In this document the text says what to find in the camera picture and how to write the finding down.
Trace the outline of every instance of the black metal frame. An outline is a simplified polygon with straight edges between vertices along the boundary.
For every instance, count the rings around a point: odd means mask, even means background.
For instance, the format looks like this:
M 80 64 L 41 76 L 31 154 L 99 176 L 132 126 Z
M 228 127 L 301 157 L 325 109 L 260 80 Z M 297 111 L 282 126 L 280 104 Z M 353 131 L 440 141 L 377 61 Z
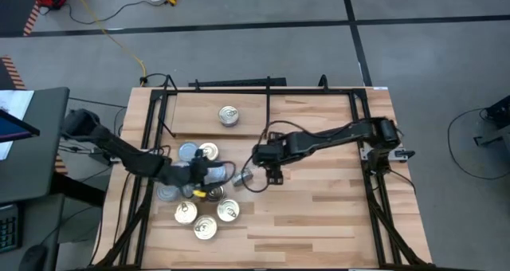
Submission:
M 149 135 L 151 131 L 151 123 L 154 117 L 155 112 L 155 104 L 158 99 L 161 99 L 161 106 L 159 109 L 159 121 L 156 127 L 156 135 L 155 135 L 155 142 L 153 148 L 159 148 L 161 145 L 161 135 L 163 134 L 163 125 L 165 120 L 165 111 L 167 108 L 167 101 L 169 96 L 177 96 L 180 92 L 207 92 L 207 93 L 236 93 L 236 94 L 264 94 L 267 96 L 267 107 L 266 107 L 266 125 L 270 121 L 270 96 L 271 95 L 345 95 L 348 96 L 349 103 L 351 105 L 351 114 L 352 114 L 352 120 L 358 120 L 359 114 L 356 104 L 356 98 L 358 98 L 361 101 L 362 108 L 363 108 L 363 116 L 364 117 L 370 117 L 370 109 L 368 106 L 368 100 L 367 100 L 367 93 L 364 88 L 330 88 L 328 86 L 328 79 L 326 76 L 322 76 L 320 78 L 319 87 L 318 88 L 271 88 L 269 86 L 269 80 L 268 77 L 267 85 L 262 87 L 256 87 L 256 88 L 249 88 L 249 89 L 235 89 L 235 88 L 222 88 L 222 89 L 208 89 L 208 88 L 199 88 L 199 85 L 197 84 L 195 89 L 187 89 L 187 90 L 167 90 L 167 89 L 155 89 L 151 92 L 150 97 L 150 104 L 147 111 L 147 119 L 145 124 L 145 129 L 143 131 L 143 141 L 142 141 L 142 147 L 141 148 L 147 148 L 149 144 Z M 358 142 L 358 148 L 363 147 L 363 142 Z M 379 263 L 380 268 L 388 268 L 388 267 L 399 267 L 402 265 L 402 260 L 400 258 L 400 252 L 402 251 L 403 254 L 412 254 L 412 251 L 406 246 L 406 243 L 403 241 L 402 237 L 398 234 L 398 231 L 393 227 L 393 220 L 391 216 L 391 210 L 390 210 L 390 202 L 388 200 L 388 195 L 386 191 L 386 185 L 384 184 L 384 178 L 382 175 L 377 177 L 377 182 L 379 185 L 379 193 L 381 198 L 382 205 L 380 206 L 374 196 L 374 191 L 371 184 L 371 176 L 372 173 L 370 170 L 367 169 L 367 165 L 363 164 L 363 161 L 360 157 L 360 163 L 363 170 L 363 181 L 366 188 L 366 194 L 367 194 L 367 201 L 369 205 L 369 213 L 370 213 L 370 219 L 371 219 L 371 227 L 373 230 L 374 235 L 374 244 L 375 244 L 375 251 L 377 254 L 377 259 Z M 136 210 L 136 203 L 139 199 L 139 193 L 141 191 L 142 186 L 142 179 L 137 178 L 135 180 L 135 184 L 132 189 L 131 194 L 131 202 L 129 206 L 129 211 L 127 215 L 127 221 L 129 222 L 126 226 L 136 226 L 137 220 L 140 221 L 140 229 L 139 229 L 139 238 L 137 241 L 136 246 L 136 252 L 135 252 L 135 266 L 141 266 L 142 265 L 142 259 L 143 259 L 143 250 L 145 245 L 145 239 L 146 239 L 146 232 L 147 232 L 147 224 L 149 219 L 149 213 L 151 209 L 151 196 L 154 188 L 154 183 L 149 182 L 147 184 L 147 189 L 145 191 L 145 198 L 140 205 L 140 208 Z M 383 239 L 381 236 L 381 231 L 379 229 L 379 222 L 381 222 L 386 230 L 388 231 L 388 234 L 390 235 L 390 247 L 391 252 L 393 256 L 393 265 L 389 265 L 386 263 L 386 257 L 385 257 L 385 251 L 383 247 Z M 126 230 L 121 237 L 125 240 L 125 244 L 122 247 L 121 256 L 120 256 L 120 265 L 126 265 L 127 259 L 128 259 L 128 250 L 129 250 L 129 240 L 126 240 L 126 238 L 129 238 L 131 235 L 129 234 L 129 230 Z M 419 260 L 416 260 L 414 262 L 411 262 L 411 264 L 419 264 Z M 405 268 L 423 268 L 423 265 L 402 265 L 402 267 Z

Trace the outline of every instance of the monitor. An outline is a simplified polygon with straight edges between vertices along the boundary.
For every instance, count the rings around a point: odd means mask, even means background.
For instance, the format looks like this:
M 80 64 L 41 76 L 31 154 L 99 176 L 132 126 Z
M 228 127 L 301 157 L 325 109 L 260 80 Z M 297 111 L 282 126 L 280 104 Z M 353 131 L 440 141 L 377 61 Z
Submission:
M 0 143 L 39 136 L 39 130 L 0 109 Z

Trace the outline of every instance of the table leg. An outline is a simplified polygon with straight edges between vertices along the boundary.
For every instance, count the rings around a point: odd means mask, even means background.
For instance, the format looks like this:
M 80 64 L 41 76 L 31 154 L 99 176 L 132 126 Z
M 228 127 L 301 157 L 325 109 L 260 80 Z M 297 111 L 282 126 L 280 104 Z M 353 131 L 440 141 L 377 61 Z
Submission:
M 53 173 L 50 193 L 61 193 L 67 197 L 98 207 L 103 207 L 104 196 L 106 195 L 104 191 L 100 189 L 80 183 L 79 181 L 56 172 Z

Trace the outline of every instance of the wooden table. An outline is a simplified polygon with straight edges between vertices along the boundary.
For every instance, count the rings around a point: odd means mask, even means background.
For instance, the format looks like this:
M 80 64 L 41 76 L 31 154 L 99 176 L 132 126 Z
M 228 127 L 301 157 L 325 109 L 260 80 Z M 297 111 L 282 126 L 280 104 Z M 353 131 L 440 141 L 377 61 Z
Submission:
M 150 94 L 150 88 L 134 88 L 131 92 L 122 138 L 136 147 L 141 144 Z M 367 96 L 372 116 L 387 116 L 394 120 L 389 91 L 367 88 Z M 351 121 L 346 96 L 272 96 L 270 106 L 271 120 L 289 120 L 312 132 L 337 128 Z M 175 96 L 171 96 L 166 118 L 169 126 L 174 107 Z M 273 130 L 289 132 L 293 129 L 277 125 Z M 234 161 L 239 168 L 257 142 L 256 137 L 212 135 L 173 139 L 164 132 L 161 144 L 170 144 L 171 158 L 177 159 L 179 145 L 188 140 L 198 144 L 216 143 L 221 158 Z M 392 163 L 392 168 L 410 177 L 407 164 Z M 377 267 L 356 144 L 318 151 L 300 162 L 282 167 L 282 170 L 284 185 L 270 186 L 261 194 L 250 193 L 241 187 L 234 190 L 231 184 L 225 185 L 228 196 L 239 202 L 241 216 L 231 223 L 218 220 L 218 232 L 209 241 L 198 240 L 192 227 L 180 226 L 174 220 L 176 204 L 161 202 L 154 194 L 143 268 Z M 95 262 L 112 247 L 126 176 L 122 166 L 113 169 Z M 131 176 L 128 180 L 119 234 L 128 213 L 133 179 Z M 259 188 L 264 183 L 265 175 L 257 170 L 251 187 Z M 386 176 L 386 187 L 395 227 L 419 257 L 431 261 L 412 187 L 394 175 Z M 198 204 L 200 214 L 216 216 L 215 207 L 213 203 Z M 383 228 L 381 230 L 386 257 L 391 262 L 387 234 Z M 136 230 L 128 262 L 133 262 L 137 237 Z

